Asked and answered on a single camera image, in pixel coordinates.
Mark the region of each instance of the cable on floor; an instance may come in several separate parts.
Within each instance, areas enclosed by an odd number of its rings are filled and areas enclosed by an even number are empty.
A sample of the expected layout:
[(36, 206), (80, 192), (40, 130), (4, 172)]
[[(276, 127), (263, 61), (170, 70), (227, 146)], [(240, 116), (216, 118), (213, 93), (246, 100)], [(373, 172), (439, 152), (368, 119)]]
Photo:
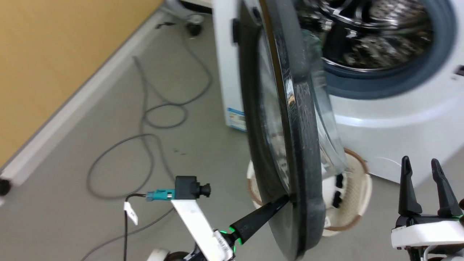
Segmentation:
[[(86, 179), (86, 188), (87, 188), (87, 191), (92, 195), (94, 196), (95, 198), (98, 198), (98, 199), (102, 199), (102, 200), (117, 200), (117, 199), (123, 199), (123, 198), (126, 198), (128, 197), (129, 195), (131, 194), (135, 194), (137, 193), (138, 191), (140, 191), (147, 183), (148, 181), (150, 180), (150, 178), (152, 177), (153, 175), (153, 171), (154, 171), (154, 168), (155, 168), (155, 156), (154, 156), (154, 153), (153, 151), (151, 150), (151, 148), (149, 147), (148, 145), (148, 142), (147, 142), (147, 138), (148, 137), (151, 137), (153, 139), (155, 139), (157, 145), (158, 145), (158, 148), (159, 148), (159, 154), (160, 154), (160, 157), (161, 157), (161, 162), (166, 170), (166, 172), (168, 173), (168, 176), (169, 178), (174, 182), (175, 181), (175, 176), (174, 174), (172, 173), (167, 161), (166, 161), (166, 155), (164, 153), (164, 150), (163, 150), (163, 146), (162, 146), (162, 143), (161, 143), (161, 139), (158, 135), (154, 134), (154, 133), (146, 133), (145, 132), (145, 125), (148, 125), (149, 127), (152, 127), (152, 128), (155, 128), (155, 129), (171, 129), (171, 128), (175, 128), (175, 127), (178, 127), (180, 125), (182, 125), (188, 118), (188, 110), (187, 108), (185, 107), (185, 105), (191, 103), (191, 102), (194, 102), (196, 100), (198, 100), (199, 98), (201, 98), (203, 95), (205, 95), (205, 93), (211, 88), (211, 85), (213, 83), (213, 76), (210, 72), (210, 70), (208, 69), (208, 67), (205, 65), (204, 62), (202, 62), (200, 60), (200, 58), (198, 58), (198, 56), (190, 49), (190, 47), (188, 46), (188, 44), (186, 43), (186, 36), (185, 36), (185, 33), (183, 33), (183, 28), (181, 28), (181, 38), (182, 38), (182, 45), (184, 46), (185, 50), (190, 54), (190, 56), (201, 66), (202, 70), (204, 71), (204, 73), (206, 74), (207, 76), (207, 84), (205, 85), (205, 87), (203, 88), (203, 90), (201, 90), (195, 97), (191, 98), (190, 100), (188, 101), (185, 101), (185, 102), (182, 102), (182, 103), (176, 103), (176, 102), (172, 102), (170, 100), (168, 100), (166, 97), (164, 97), (159, 91), (158, 89), (156, 88), (156, 86), (154, 84), (152, 84), (149, 79), (147, 78), (146, 76), (146, 73), (143, 69), (143, 66), (142, 64), (140, 63), (140, 60), (138, 59), (138, 57), (134, 56), (133, 59), (134, 59), (134, 64), (140, 74), (140, 77), (141, 77), (141, 80), (142, 80), (142, 90), (143, 90), (143, 102), (142, 102), (142, 116), (141, 116), (141, 119), (139, 121), (139, 128), (138, 128), (138, 132), (139, 134), (137, 135), (134, 135), (134, 136), (131, 136), (131, 137), (128, 137), (124, 140), (121, 140), (119, 142), (117, 142), (116, 144), (112, 145), (111, 147), (109, 147), (106, 151), (104, 151), (91, 165), (89, 171), (87, 172), (87, 179)], [(156, 106), (153, 106), (153, 107), (148, 107), (148, 95), (149, 95), (149, 90), (152, 90), (156, 96), (158, 96), (161, 100), (162, 100), (162, 104), (159, 104), (159, 105), (156, 105)], [(158, 125), (158, 124), (155, 124), (153, 122), (151, 122), (149, 119), (148, 119), (148, 114), (152, 113), (153, 111), (155, 111), (156, 109), (158, 108), (161, 108), (161, 107), (164, 107), (164, 106), (176, 106), (176, 107), (179, 107), (183, 112), (184, 112), (184, 117), (182, 118), (182, 120), (178, 123), (175, 123), (173, 125), (166, 125), (166, 126), (163, 126), (163, 125)], [(149, 168), (149, 171), (147, 173), (147, 176), (145, 178), (145, 180), (142, 182), (142, 184), (140, 186), (138, 186), (135, 190), (133, 190), (132, 192), (129, 192), (127, 194), (121, 194), (121, 195), (104, 195), (104, 194), (101, 194), (97, 191), (95, 191), (95, 189), (92, 187), (92, 176), (94, 175), (94, 171), (95, 171), (95, 168), (98, 166), (98, 164), (100, 163), (100, 161), (102, 160), (102, 158), (104, 158), (110, 151), (112, 151), (113, 149), (117, 148), (119, 145), (127, 142), (127, 141), (130, 141), (130, 140), (133, 140), (133, 139), (141, 139), (142, 141), (142, 146), (145, 150), (145, 152), (147, 153), (148, 155), (148, 158), (149, 158), (149, 161), (150, 161), (150, 168)], [(159, 217), (158, 219), (156, 219), (155, 221), (153, 221), (152, 223), (146, 225), (145, 227), (143, 228), (140, 228), (140, 229), (137, 229), (133, 232), (130, 232), (130, 233), (127, 233), (127, 236), (129, 235), (133, 235), (135, 233), (138, 233), (146, 228), (149, 228), (150, 226), (156, 224), (157, 222), (159, 222), (161, 219), (163, 219), (164, 217), (166, 217), (169, 213), (171, 213), (172, 211), (174, 210), (174, 208), (171, 208), (168, 212), (166, 212), (165, 214), (163, 214), (161, 217)], [(119, 236), (119, 237), (116, 237), (116, 238), (113, 238), (111, 240), (108, 240), (98, 246), (96, 246), (95, 248), (93, 248), (91, 251), (89, 251), (85, 256), (84, 258), (81, 259), (81, 261), (85, 261), (92, 253), (94, 253), (95, 251), (99, 250), (100, 248), (116, 241), (116, 240), (119, 240), (121, 238), (124, 238), (124, 237), (127, 237), (126, 236), (126, 233), (122, 236)]]

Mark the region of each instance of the round woven basket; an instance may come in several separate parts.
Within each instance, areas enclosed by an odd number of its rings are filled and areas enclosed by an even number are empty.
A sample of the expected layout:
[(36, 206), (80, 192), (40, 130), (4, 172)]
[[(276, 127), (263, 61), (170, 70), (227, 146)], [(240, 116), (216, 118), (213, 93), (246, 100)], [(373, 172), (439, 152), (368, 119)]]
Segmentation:
[[(323, 236), (334, 236), (348, 230), (359, 223), (366, 212), (372, 195), (372, 179), (364, 160), (351, 150), (345, 149), (348, 168), (343, 173), (342, 201), (334, 207), (334, 179), (323, 181), (323, 197), (326, 202), (326, 220)], [(253, 162), (250, 161), (247, 171), (248, 191), (256, 208), (261, 207), (261, 196), (256, 182)]]

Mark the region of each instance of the washing machine opening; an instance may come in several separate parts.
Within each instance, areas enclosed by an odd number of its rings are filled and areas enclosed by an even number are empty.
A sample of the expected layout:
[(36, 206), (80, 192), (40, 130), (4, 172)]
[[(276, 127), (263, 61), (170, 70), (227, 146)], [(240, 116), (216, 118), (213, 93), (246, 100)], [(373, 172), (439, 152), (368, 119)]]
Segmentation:
[(322, 41), (330, 94), (386, 98), (434, 75), (450, 55), (450, 0), (302, 0), (300, 25)]

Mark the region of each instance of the teal connector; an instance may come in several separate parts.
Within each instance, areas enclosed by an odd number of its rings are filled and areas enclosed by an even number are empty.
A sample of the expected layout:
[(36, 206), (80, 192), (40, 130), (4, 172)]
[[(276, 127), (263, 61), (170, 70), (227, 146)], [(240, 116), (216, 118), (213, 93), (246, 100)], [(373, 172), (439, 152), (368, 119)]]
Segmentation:
[(145, 198), (147, 201), (175, 199), (175, 190), (157, 189), (156, 191), (149, 191), (147, 192), (147, 196)]

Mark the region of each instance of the washing machine door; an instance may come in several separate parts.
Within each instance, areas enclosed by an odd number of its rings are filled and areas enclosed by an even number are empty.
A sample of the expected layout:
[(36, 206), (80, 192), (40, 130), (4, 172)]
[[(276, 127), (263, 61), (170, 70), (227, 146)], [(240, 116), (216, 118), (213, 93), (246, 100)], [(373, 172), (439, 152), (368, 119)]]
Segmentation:
[(318, 39), (302, 32), (291, 0), (259, 0), (256, 8), (241, 2), (234, 40), (258, 188), (263, 203), (290, 195), (269, 223), (284, 255), (296, 260), (322, 236), (321, 162), (331, 175), (346, 163)]

